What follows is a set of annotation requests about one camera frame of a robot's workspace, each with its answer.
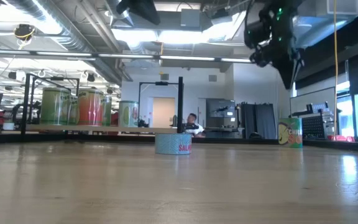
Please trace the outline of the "person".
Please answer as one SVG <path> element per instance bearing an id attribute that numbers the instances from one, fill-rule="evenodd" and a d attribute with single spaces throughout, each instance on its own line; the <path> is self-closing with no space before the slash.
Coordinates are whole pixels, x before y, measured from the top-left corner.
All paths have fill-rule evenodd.
<path id="1" fill-rule="evenodd" d="M 191 134 L 194 138 L 205 138 L 206 133 L 204 128 L 196 123 L 197 115 L 190 113 L 187 117 L 186 123 L 183 125 L 184 132 Z"/>

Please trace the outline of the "green vegetable can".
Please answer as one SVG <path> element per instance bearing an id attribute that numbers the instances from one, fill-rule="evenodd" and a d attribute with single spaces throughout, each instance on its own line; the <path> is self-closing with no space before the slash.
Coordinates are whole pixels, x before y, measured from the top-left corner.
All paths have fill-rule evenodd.
<path id="1" fill-rule="evenodd" d="M 40 112 L 40 124 L 66 125 L 70 90 L 65 88 L 44 88 Z"/>

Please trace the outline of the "white vegetable print can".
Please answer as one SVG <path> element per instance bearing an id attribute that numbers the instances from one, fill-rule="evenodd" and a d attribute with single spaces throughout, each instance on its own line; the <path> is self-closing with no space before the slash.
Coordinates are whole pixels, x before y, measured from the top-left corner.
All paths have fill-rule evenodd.
<path id="1" fill-rule="evenodd" d="M 119 102 L 119 126 L 137 128 L 139 120 L 139 103 L 137 101 Z"/>

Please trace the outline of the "green chicken soup can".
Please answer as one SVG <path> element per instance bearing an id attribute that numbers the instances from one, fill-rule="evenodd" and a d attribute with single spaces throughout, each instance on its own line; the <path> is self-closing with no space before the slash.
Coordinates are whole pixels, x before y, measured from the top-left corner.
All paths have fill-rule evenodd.
<path id="1" fill-rule="evenodd" d="M 285 147 L 303 147 L 301 118 L 280 118 L 278 122 L 278 143 Z"/>

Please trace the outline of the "blue salmon can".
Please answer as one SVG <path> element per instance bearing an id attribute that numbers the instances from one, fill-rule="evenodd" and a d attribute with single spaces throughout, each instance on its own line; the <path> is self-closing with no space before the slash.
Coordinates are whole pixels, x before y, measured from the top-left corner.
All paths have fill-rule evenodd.
<path id="1" fill-rule="evenodd" d="M 155 153 L 167 155 L 191 154 L 192 135 L 186 133 L 158 133 L 155 135 Z"/>

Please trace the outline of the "green pears can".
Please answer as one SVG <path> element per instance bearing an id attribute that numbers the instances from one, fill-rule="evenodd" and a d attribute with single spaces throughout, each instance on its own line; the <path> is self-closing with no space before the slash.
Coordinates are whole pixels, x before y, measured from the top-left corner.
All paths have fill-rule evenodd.
<path id="1" fill-rule="evenodd" d="M 70 97 L 70 107 L 69 107 L 69 125 L 77 125 L 79 120 L 79 107 L 78 107 L 78 97 Z"/>

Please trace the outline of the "dark grey curtain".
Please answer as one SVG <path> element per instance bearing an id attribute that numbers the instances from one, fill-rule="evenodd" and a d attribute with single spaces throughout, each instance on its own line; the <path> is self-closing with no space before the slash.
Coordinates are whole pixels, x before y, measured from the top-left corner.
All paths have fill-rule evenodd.
<path id="1" fill-rule="evenodd" d="M 252 104 L 242 102 L 241 109 L 241 126 L 243 138 L 262 138 L 276 139 L 277 127 L 273 110 L 273 104 Z"/>

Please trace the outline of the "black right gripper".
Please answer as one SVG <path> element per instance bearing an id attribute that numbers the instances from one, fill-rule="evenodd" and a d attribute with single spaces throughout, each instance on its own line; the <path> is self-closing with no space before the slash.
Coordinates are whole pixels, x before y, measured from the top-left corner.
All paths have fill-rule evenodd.
<path id="1" fill-rule="evenodd" d="M 267 45 L 259 44 L 249 60 L 260 67 L 272 62 L 280 74 L 286 90 L 293 86 L 300 69 L 304 66 L 300 51 L 295 48 L 296 37 L 293 30 L 289 30 L 286 36 L 271 37 Z"/>

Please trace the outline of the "square metal ventilation duct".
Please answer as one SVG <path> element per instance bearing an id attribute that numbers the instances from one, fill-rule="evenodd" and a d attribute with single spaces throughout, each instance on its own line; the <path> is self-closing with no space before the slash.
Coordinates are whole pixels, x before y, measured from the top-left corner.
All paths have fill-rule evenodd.
<path id="1" fill-rule="evenodd" d="M 293 18 L 296 47 L 311 47 L 356 17 L 358 0 L 304 0 Z"/>

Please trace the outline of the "long ceiling light bar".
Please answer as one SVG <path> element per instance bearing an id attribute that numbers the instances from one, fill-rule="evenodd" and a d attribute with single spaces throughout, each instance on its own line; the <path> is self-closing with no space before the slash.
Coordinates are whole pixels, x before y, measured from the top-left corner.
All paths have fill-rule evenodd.
<path id="1" fill-rule="evenodd" d="M 20 55 L 24 57 L 64 57 L 64 58 L 119 58 L 141 60 L 189 60 L 197 62 L 219 63 L 252 63 L 248 58 L 199 57 L 181 55 L 146 55 L 146 54 L 119 54 L 119 53 L 81 53 L 81 52 L 51 52 L 35 50 L 2 50 L 0 55 Z"/>

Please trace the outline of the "orange and tan can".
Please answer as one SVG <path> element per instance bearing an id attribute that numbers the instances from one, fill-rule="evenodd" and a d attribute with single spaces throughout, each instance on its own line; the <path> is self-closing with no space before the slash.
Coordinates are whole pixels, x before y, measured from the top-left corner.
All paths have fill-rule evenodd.
<path id="1" fill-rule="evenodd" d="M 96 89 L 80 90 L 78 94 L 78 125 L 101 126 L 103 92 Z"/>

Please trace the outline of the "silver spiral ceiling duct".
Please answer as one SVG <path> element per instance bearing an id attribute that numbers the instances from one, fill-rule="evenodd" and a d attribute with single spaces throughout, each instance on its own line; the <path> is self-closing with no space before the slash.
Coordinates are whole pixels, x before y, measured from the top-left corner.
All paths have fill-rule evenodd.
<path id="1" fill-rule="evenodd" d="M 38 30 L 58 34 L 55 41 L 69 52 L 93 53 L 96 50 L 52 0 L 3 0 L 34 18 Z"/>

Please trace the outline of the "black monitor screen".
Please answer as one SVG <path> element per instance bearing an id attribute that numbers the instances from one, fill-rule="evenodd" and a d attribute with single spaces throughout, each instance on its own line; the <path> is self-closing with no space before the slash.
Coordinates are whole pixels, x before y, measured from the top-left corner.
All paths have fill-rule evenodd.
<path id="1" fill-rule="evenodd" d="M 233 118 L 235 117 L 235 101 L 225 99 L 206 99 L 207 118 Z"/>

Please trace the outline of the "red bin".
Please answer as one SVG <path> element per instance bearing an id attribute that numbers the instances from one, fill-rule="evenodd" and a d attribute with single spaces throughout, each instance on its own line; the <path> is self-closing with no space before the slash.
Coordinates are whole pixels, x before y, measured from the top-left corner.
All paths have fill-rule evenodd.
<path id="1" fill-rule="evenodd" d="M 340 142 L 354 142 L 355 139 L 352 136 L 342 136 L 342 135 L 328 135 L 327 140 L 329 141 L 340 141 Z"/>

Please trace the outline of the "black pegboard rack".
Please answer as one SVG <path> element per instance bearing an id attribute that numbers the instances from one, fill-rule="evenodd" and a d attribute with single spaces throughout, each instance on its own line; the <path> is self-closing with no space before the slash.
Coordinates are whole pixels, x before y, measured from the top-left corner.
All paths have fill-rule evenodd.
<path id="1" fill-rule="evenodd" d="M 338 124 L 327 101 L 307 104 L 305 110 L 296 111 L 291 117 L 301 118 L 303 139 L 327 140 L 331 139 L 337 131 Z"/>

